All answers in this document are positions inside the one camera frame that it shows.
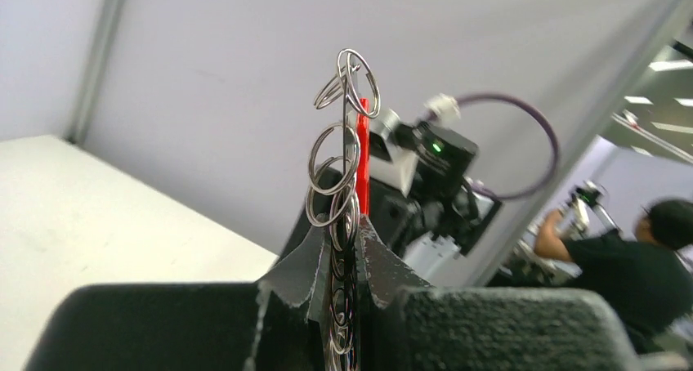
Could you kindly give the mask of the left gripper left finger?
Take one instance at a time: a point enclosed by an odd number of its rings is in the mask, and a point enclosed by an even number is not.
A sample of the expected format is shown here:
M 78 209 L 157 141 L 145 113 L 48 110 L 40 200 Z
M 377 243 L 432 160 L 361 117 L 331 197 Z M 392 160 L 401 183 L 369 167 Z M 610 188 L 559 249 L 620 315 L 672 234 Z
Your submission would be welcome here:
M 322 322 L 324 294 L 331 248 L 326 229 L 311 227 L 303 241 L 260 279 L 259 289 L 269 291 L 291 316 Z

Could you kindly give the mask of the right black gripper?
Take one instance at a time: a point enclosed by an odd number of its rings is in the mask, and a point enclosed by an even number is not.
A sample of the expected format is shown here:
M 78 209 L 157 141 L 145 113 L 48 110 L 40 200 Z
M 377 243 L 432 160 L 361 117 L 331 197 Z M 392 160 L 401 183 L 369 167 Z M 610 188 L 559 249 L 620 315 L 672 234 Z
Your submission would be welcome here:
M 501 208 L 500 199 L 465 177 L 478 147 L 453 130 L 435 122 L 372 122 L 368 141 L 356 143 L 351 127 L 345 133 L 347 152 L 358 148 L 362 163 L 347 164 L 346 174 L 333 167 L 334 157 L 315 162 L 333 132 L 342 133 L 342 124 L 327 126 L 311 148 L 305 210 L 281 257 L 298 247 L 311 227 L 349 235 L 362 215 L 398 257 L 424 235 L 447 239 L 466 255 Z

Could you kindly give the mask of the red handled metal keyring holder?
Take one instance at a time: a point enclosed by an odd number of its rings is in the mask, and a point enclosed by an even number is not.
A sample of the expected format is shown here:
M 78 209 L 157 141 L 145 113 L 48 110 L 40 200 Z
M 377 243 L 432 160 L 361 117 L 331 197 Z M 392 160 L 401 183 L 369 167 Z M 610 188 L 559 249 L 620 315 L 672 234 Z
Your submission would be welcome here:
M 357 252 L 360 209 L 369 201 L 369 123 L 381 109 L 381 94 L 365 58 L 351 48 L 336 59 L 336 74 L 316 95 L 317 110 L 342 102 L 342 117 L 328 125 L 308 159 L 307 220 L 326 234 L 329 272 L 324 300 L 327 370 L 360 368 Z

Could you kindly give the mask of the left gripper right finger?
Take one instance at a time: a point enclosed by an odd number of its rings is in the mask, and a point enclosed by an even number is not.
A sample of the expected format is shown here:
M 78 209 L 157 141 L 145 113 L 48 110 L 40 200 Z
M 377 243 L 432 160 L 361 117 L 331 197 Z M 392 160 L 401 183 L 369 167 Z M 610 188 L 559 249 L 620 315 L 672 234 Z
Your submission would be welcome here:
M 377 309 L 386 309 L 404 288 L 432 287 L 380 240 L 365 215 L 360 216 L 355 245 L 359 283 Z

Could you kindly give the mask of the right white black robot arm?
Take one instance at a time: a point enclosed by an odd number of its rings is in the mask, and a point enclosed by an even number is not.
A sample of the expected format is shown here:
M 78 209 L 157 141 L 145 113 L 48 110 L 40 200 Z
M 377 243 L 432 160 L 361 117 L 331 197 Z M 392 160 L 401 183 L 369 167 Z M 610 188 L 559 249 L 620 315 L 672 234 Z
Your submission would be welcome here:
M 360 212 L 425 277 L 473 250 L 503 206 L 465 177 L 477 145 L 438 122 L 373 122 L 360 152 L 369 165 Z

